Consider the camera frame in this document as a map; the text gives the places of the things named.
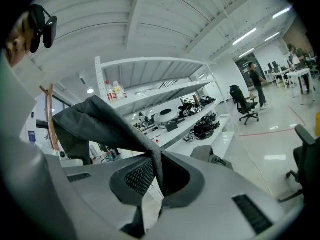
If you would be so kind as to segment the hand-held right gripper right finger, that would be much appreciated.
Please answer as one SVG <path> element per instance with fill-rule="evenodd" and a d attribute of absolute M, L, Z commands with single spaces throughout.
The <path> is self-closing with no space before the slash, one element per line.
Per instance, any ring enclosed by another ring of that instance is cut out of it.
<path fill-rule="evenodd" d="M 169 152 L 161 153 L 164 200 L 163 208 L 185 208 L 193 203 L 205 186 L 203 174 Z"/>

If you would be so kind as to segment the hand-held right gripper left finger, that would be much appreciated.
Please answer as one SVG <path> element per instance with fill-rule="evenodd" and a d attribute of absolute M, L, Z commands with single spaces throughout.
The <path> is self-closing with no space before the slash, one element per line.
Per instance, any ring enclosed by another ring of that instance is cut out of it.
<path fill-rule="evenodd" d="M 142 199 L 154 179 L 152 159 L 143 157 L 117 170 L 111 176 L 109 186 L 124 205 L 141 206 Z"/>

